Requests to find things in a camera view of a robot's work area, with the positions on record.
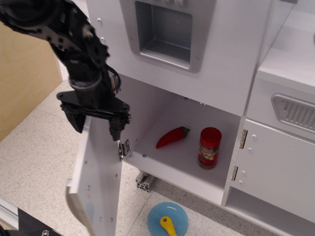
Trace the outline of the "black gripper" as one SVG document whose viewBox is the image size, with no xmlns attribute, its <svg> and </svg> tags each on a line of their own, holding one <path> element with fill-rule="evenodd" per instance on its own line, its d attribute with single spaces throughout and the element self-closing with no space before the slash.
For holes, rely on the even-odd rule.
<svg viewBox="0 0 315 236">
<path fill-rule="evenodd" d="M 82 133 L 87 116 L 105 119 L 113 141 L 118 141 L 130 123 L 129 105 L 114 95 L 108 74 L 70 73 L 69 85 L 72 90 L 58 93 L 57 99 L 72 127 Z"/>
</svg>

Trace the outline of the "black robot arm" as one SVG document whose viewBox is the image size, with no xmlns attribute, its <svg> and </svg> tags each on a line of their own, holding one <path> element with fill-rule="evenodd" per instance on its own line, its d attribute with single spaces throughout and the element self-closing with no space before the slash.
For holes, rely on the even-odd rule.
<svg viewBox="0 0 315 236">
<path fill-rule="evenodd" d="M 107 64 L 108 48 L 80 8 L 70 0 L 3 0 L 0 20 L 15 32 L 49 42 L 67 68 L 72 90 L 57 99 L 73 128 L 82 132 L 88 116 L 106 119 L 118 141 L 130 122 L 129 105 L 116 97 L 121 79 Z"/>
</svg>

